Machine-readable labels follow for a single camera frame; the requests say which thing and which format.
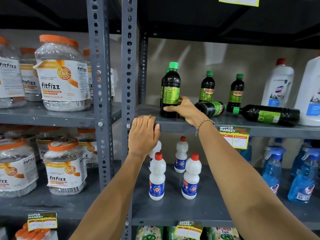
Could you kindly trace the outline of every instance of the right hand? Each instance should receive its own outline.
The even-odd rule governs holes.
[[[167,106],[164,107],[164,111],[168,112],[177,112],[182,117],[186,119],[186,121],[193,125],[196,129],[200,125],[200,123],[208,119],[208,117],[198,110],[187,97],[179,96],[179,100],[182,100],[181,104],[178,106]]]

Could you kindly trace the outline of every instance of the perforated metal post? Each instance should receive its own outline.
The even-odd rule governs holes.
[[[134,119],[137,0],[122,0],[122,164],[128,155],[128,134]],[[131,239],[132,203],[128,212],[122,240]]]
[[[139,36],[139,70],[138,70],[138,104],[146,103],[148,36],[140,32]]]
[[[99,179],[101,190],[114,176],[107,0],[87,0]]]

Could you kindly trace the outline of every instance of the shelf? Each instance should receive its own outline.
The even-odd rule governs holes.
[[[147,164],[142,165],[132,198],[132,225],[175,226],[178,221],[195,221],[206,227],[234,227],[209,166],[202,166],[197,196],[187,200],[182,196],[183,173],[167,164],[164,197],[154,201],[149,197]],[[320,230],[320,199],[313,195],[309,204],[296,205],[287,200],[290,171],[283,170],[278,197],[309,229]]]
[[[114,172],[118,172],[120,167],[121,161],[115,161]],[[88,169],[85,189],[71,196],[51,194],[45,168],[38,169],[38,173],[37,188],[29,194],[18,198],[0,198],[1,216],[22,217],[28,213],[54,211],[59,219],[81,220],[100,194],[98,169]]]
[[[320,0],[138,0],[139,30],[151,38],[320,48]]]
[[[112,103],[112,124],[121,118],[121,103]],[[54,112],[42,102],[27,102],[21,108],[0,109],[0,123],[94,128],[94,108],[79,112]]]
[[[189,125],[183,118],[168,119],[160,116],[160,108],[156,105],[141,104],[136,107],[136,116],[152,115],[156,116],[155,123],[160,124],[162,132],[195,133],[196,129]],[[241,115],[234,115],[225,112],[224,114],[212,117],[215,127],[220,126],[244,126],[250,127],[250,136],[282,137],[282,138],[302,138],[320,139],[320,127],[310,127],[297,125],[285,127],[279,125],[264,124],[247,121]]]
[[[110,33],[121,34],[120,3],[107,1]],[[1,29],[88,32],[86,0],[3,0],[1,4],[1,19],[10,20],[0,23]]]

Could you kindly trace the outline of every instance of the small white bottle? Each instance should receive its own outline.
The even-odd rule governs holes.
[[[299,125],[320,126],[320,52],[306,64],[295,109],[300,110]]]
[[[186,160],[188,158],[187,151],[189,149],[189,145],[185,136],[180,138],[176,148],[177,153],[176,161],[174,163],[174,170],[178,173],[183,173],[186,170]]]
[[[161,152],[156,152],[150,163],[149,196],[153,200],[161,200],[165,194],[166,162]]]
[[[199,154],[192,153],[191,158],[186,161],[186,172],[183,175],[182,195],[188,200],[192,200],[197,195],[199,173],[201,173],[201,162]]]
[[[286,59],[279,58],[266,81],[261,105],[286,108],[294,70],[285,65]]]
[[[154,147],[154,149],[149,154],[149,170],[150,170],[150,163],[155,158],[156,152],[160,152],[161,150],[161,141],[158,140],[157,145]]]

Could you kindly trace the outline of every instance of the clear plastic jar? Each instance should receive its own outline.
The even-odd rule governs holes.
[[[25,139],[0,145],[0,176],[0,197],[20,197],[36,188],[36,160]]]
[[[61,138],[50,142],[43,162],[50,193],[67,196],[83,190],[87,177],[86,158],[76,138]]]
[[[0,37],[0,109],[26,105],[19,57],[9,47],[9,42]]]
[[[27,101],[41,102],[42,95],[38,74],[33,68],[33,66],[37,64],[35,51],[36,49],[34,48],[20,47],[21,56],[19,63]]]
[[[87,168],[97,168],[98,152],[96,129],[78,128],[78,135],[76,138],[79,141],[79,145],[82,146],[85,151]]]
[[[91,58],[90,58],[90,49],[85,49],[83,55],[85,57],[85,62],[88,66],[88,78],[89,78],[89,88],[90,88],[90,100],[91,104],[94,104],[94,88],[92,85],[92,68],[91,68]]]
[[[42,46],[35,51],[43,104],[60,112],[82,111],[90,107],[87,64],[75,40],[56,35],[40,35]]]
[[[40,126],[38,129],[39,134],[36,137],[40,159],[43,160],[44,155],[49,151],[48,145],[50,142],[66,137],[61,127],[58,126]]]
[[[7,131],[4,133],[6,139],[12,139],[17,137],[23,137],[26,139],[26,143],[34,150],[34,156],[36,161],[40,160],[40,155],[37,146],[37,131],[32,125],[16,125],[11,124],[6,126]]]

